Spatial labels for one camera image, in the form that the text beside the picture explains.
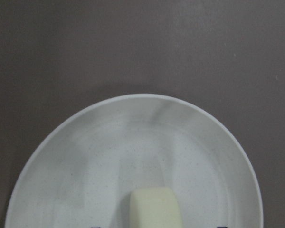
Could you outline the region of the pale round bun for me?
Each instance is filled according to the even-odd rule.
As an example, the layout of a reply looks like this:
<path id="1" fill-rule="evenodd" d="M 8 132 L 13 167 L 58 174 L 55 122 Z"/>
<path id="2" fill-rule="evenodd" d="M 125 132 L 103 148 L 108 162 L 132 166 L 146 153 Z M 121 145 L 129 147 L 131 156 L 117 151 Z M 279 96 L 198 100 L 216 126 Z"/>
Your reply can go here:
<path id="1" fill-rule="evenodd" d="M 136 189 L 130 195 L 129 227 L 181 228 L 181 210 L 167 187 Z"/>

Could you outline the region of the white round plate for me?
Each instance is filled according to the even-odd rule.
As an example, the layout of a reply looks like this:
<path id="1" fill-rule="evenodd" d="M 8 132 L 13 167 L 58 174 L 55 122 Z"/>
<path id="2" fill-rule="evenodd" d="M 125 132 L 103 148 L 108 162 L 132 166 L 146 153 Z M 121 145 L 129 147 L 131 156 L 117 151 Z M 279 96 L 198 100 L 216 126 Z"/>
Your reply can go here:
<path id="1" fill-rule="evenodd" d="M 186 228 L 261 228 L 259 184 L 216 118 L 177 98 L 134 94 L 91 105 L 33 152 L 7 228 L 127 228 L 131 192 L 172 188 Z"/>

